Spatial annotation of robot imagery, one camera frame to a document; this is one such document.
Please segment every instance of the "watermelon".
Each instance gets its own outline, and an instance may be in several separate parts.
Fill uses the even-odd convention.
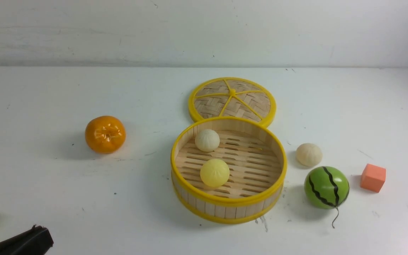
[[[319,166],[311,170],[304,186],[311,204],[323,209],[338,209],[347,199],[350,189],[345,175],[331,166]]]

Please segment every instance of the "orange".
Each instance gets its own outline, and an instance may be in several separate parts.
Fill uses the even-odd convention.
[[[87,145],[97,153],[108,154],[117,151],[125,142],[125,128],[113,116],[100,116],[91,120],[85,131]]]

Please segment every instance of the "black stripe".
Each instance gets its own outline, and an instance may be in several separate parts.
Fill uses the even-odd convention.
[[[331,173],[327,170],[325,166],[323,166],[324,171],[328,174],[328,177],[330,178],[330,183],[333,185],[333,192],[335,193],[335,204],[336,206],[340,205],[340,196],[338,195],[338,185],[335,184],[335,181],[333,180],[333,176]]]
[[[335,207],[334,204],[328,202],[327,199],[321,197],[321,194],[319,193],[319,191],[317,191],[316,189],[314,189],[314,184],[313,184],[313,182],[311,181],[311,176],[308,176],[308,181],[309,181],[309,183],[310,183],[310,185],[311,185],[311,190],[313,191],[314,195],[316,195],[317,199],[319,199],[322,203],[324,203],[324,204],[326,204],[326,205],[328,205],[328,206]]]

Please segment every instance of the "orange foam cube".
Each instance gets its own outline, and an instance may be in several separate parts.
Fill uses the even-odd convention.
[[[386,176],[387,170],[385,168],[367,164],[361,174],[360,187],[379,193],[385,183]]]

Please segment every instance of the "yellow rim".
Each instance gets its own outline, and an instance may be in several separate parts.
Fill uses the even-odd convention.
[[[253,221],[259,217],[261,217],[262,215],[266,214],[269,210],[271,210],[275,204],[277,203],[278,199],[281,197],[281,193],[282,191],[280,191],[280,193],[278,194],[278,197],[275,198],[275,200],[272,202],[271,205],[269,205],[267,208],[265,208],[264,210],[260,211],[259,213],[256,213],[254,215],[248,216],[248,217],[244,217],[244,218],[239,218],[239,219],[223,219],[223,218],[218,218],[215,216],[211,216],[208,214],[205,214],[199,210],[197,210],[194,207],[191,207],[191,205],[189,205],[179,194],[179,192],[177,191],[176,187],[173,184],[173,189],[174,192],[176,193],[177,198],[179,199],[179,201],[182,203],[183,206],[185,206],[188,210],[190,210],[192,213],[196,214],[197,216],[204,218],[206,220],[209,221],[213,221],[216,223],[221,223],[221,224],[240,224],[240,223],[245,223],[248,221]]]
[[[196,87],[194,90],[193,90],[193,92],[191,93],[191,95],[190,95],[190,97],[189,97],[189,99],[188,99],[188,112],[189,112],[189,114],[190,114],[190,117],[191,117],[191,119],[194,121],[194,122],[197,122],[197,121],[201,121],[201,120],[203,120],[204,118],[198,113],[198,111],[196,110],[196,108],[194,107],[194,100],[196,99],[196,98],[199,98],[199,97],[206,97],[206,96],[209,96],[209,95],[230,95],[229,93],[217,93],[217,94],[209,94],[209,95],[202,95],[202,96],[199,96],[199,97],[196,97],[196,93],[199,91],[199,90],[201,90],[202,89],[202,87],[204,87],[204,86],[206,86],[206,85],[208,85],[208,84],[210,84],[210,83],[212,83],[212,82],[216,82],[216,81],[220,81],[220,80],[222,80],[222,81],[224,81],[225,82],[225,84],[228,86],[228,89],[230,89],[230,86],[229,86],[229,84],[228,84],[228,82],[226,81],[226,80],[239,80],[239,81],[243,81],[243,82],[246,82],[246,83],[249,83],[249,84],[251,84],[251,85],[253,85],[253,86],[256,86],[256,87],[258,87],[260,90],[249,90],[249,91],[244,91],[244,92],[237,92],[236,93],[236,95],[239,95],[239,94],[242,94],[242,93],[248,93],[248,92],[263,92],[263,93],[265,93],[266,95],[267,95],[267,97],[269,98],[269,100],[270,100],[270,111],[269,111],[269,113],[267,114],[267,116],[266,117],[264,117],[264,118],[261,118],[261,116],[259,116],[255,111],[253,111],[253,113],[254,114],[256,114],[256,116],[258,116],[259,118],[261,118],[261,121],[259,121],[259,125],[261,125],[261,126],[263,126],[263,127],[267,127],[267,126],[269,126],[270,124],[272,124],[272,122],[273,122],[273,118],[274,118],[274,116],[275,116],[275,113],[276,113],[276,111],[277,111],[277,104],[275,103],[275,99],[273,98],[273,95],[272,94],[270,94],[270,92],[267,90],[267,89],[265,89],[263,86],[261,86],[261,85],[259,85],[259,84],[257,84],[256,82],[253,82],[253,81],[250,81],[250,80],[246,80],[246,79],[242,79],[242,78],[237,78],[237,77],[221,77],[221,78],[216,78],[216,79],[212,79],[212,80],[208,80],[208,81],[206,81],[206,82],[204,82],[204,83],[202,83],[202,84],[200,84],[198,87]]]
[[[175,149],[177,147],[177,144],[179,143],[179,140],[181,139],[181,137],[188,132],[190,129],[193,129],[195,126],[198,126],[201,123],[205,123],[207,121],[215,121],[215,120],[219,120],[219,119],[233,119],[233,120],[238,120],[238,121],[245,121],[248,123],[251,123],[253,125],[258,126],[259,128],[263,129],[265,132],[267,132],[270,136],[273,137],[273,139],[275,140],[275,142],[279,145],[281,153],[283,155],[283,171],[280,175],[280,177],[278,178],[278,180],[267,190],[257,194],[257,195],[252,195],[250,197],[241,197],[241,198],[226,198],[226,197],[217,197],[217,196],[213,196],[210,194],[207,194],[206,192],[203,192],[199,189],[197,189],[196,187],[194,187],[193,185],[191,185],[188,181],[186,181],[186,179],[183,178],[183,176],[179,173],[179,170],[177,169],[177,166],[175,164],[175,158],[174,158],[174,152]],[[236,117],[215,117],[215,118],[208,118],[208,119],[204,119],[201,121],[198,121],[194,124],[192,124],[191,126],[189,126],[188,128],[186,128],[176,139],[176,141],[174,142],[173,148],[171,150],[171,169],[172,169],[172,174],[174,174],[174,176],[177,178],[178,184],[185,189],[187,192],[191,193],[194,197],[199,198],[205,202],[210,202],[213,203],[215,205],[222,205],[222,206],[245,206],[245,205],[251,205],[251,204],[255,204],[257,202],[260,202],[262,200],[264,200],[265,198],[269,197],[270,195],[272,195],[273,193],[275,193],[280,186],[283,184],[284,182],[284,178],[287,172],[287,168],[288,168],[288,159],[285,156],[285,151],[283,148],[283,145],[281,144],[281,142],[278,140],[278,138],[272,133],[270,132],[268,129],[266,129],[265,127],[259,125],[258,123],[254,122],[254,121],[250,121],[247,119],[242,119],[242,118],[236,118]]]

